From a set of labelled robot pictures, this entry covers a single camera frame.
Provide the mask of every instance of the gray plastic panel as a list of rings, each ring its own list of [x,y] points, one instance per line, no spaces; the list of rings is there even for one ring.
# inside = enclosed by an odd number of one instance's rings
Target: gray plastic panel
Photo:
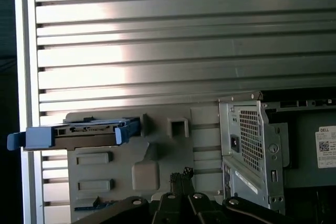
[[[91,204],[92,199],[98,196],[102,200],[119,200],[133,195],[150,199],[154,193],[170,191],[170,174],[182,172],[186,166],[194,168],[196,190],[210,196],[218,196],[218,192],[223,191],[218,105],[205,103],[197,106],[152,106],[73,113],[68,115],[67,120],[89,116],[105,120],[141,115],[145,115],[142,124],[146,129],[145,136],[133,137],[128,144],[121,146],[79,148],[68,152],[72,221],[87,214],[74,211],[75,206]],[[139,169],[144,169],[145,173],[156,173],[156,164],[151,160],[151,155],[146,154],[146,162],[141,162],[148,143],[156,145],[155,161],[160,167],[160,182],[156,181],[155,176],[146,176],[146,186],[143,176],[136,179],[132,176],[137,176]]]

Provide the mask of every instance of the rectangular slot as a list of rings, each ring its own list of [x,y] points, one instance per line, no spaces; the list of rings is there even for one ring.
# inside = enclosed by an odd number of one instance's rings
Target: rectangular slot
[[[307,107],[307,101],[298,101],[298,106],[299,107]]]
[[[278,172],[277,170],[271,171],[271,181],[272,182],[278,182]]]
[[[77,165],[101,165],[108,164],[112,161],[112,153],[91,153],[91,154],[78,154],[76,157]]]
[[[113,179],[87,180],[78,183],[78,190],[89,192],[109,192],[113,187]]]
[[[280,108],[293,108],[293,107],[297,107],[297,106],[298,106],[297,101],[280,102]]]
[[[315,101],[315,106],[316,107],[323,106],[323,101],[322,100],[316,100]]]

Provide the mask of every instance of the screw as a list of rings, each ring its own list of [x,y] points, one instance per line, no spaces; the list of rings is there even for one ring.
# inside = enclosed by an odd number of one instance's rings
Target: screw
[[[279,147],[276,144],[270,144],[269,147],[268,147],[268,150],[271,153],[277,153],[278,150],[279,150]]]
[[[195,199],[201,199],[201,197],[202,197],[202,194],[194,194]]]
[[[237,204],[239,204],[239,201],[236,200],[236,199],[231,199],[231,200],[229,200],[229,203],[230,203],[231,205],[237,205]]]
[[[133,204],[134,205],[140,205],[141,204],[141,200],[135,200],[135,201],[133,201]]]

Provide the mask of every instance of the blue plastic tab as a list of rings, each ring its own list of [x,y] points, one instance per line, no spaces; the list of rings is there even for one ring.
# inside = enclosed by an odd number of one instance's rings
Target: blue plastic tab
[[[128,143],[129,138],[140,134],[139,118],[125,118],[118,120],[94,120],[47,127],[30,127],[26,132],[13,133],[7,137],[7,149],[10,151],[24,147],[27,150],[48,149],[55,146],[55,131],[59,127],[85,127],[91,125],[111,124],[115,126],[116,144]]]
[[[45,149],[55,145],[53,127],[31,127],[26,130],[26,149]]]
[[[18,132],[8,135],[7,149],[14,151],[26,145],[26,132]]]
[[[125,121],[125,125],[115,128],[115,139],[117,145],[128,143],[130,138],[136,134],[140,134],[141,124],[139,120]]]

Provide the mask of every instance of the metal frame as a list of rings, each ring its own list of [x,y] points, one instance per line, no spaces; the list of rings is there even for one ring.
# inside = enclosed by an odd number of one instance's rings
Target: metal frame
[[[219,107],[220,113],[223,112],[221,113],[220,123],[222,129],[223,161],[225,165],[230,168],[231,188],[234,190],[233,186],[236,184],[235,181],[242,180],[250,189],[252,189],[252,191],[255,192],[255,195],[251,196],[251,199],[248,200],[284,214],[285,201],[282,182],[281,151],[281,142],[284,140],[282,139],[283,137],[277,133],[276,128],[283,129],[285,125],[269,124],[265,108],[260,101],[233,101],[228,104],[220,103]],[[259,138],[262,144],[263,158],[260,160],[258,165],[258,171],[247,166],[247,164],[242,160],[240,151],[239,153],[236,153],[231,149],[230,138],[232,133],[238,134],[238,132],[240,132],[240,126],[237,125],[239,124],[239,120],[238,122],[233,123],[234,117],[238,117],[240,108],[256,111],[260,116]],[[272,146],[276,146],[278,148],[274,153],[269,150]]]
[[[31,2],[32,0],[15,0],[21,131],[25,131],[28,126],[39,125],[35,5]],[[22,151],[21,160],[24,223],[43,224],[41,153]]]

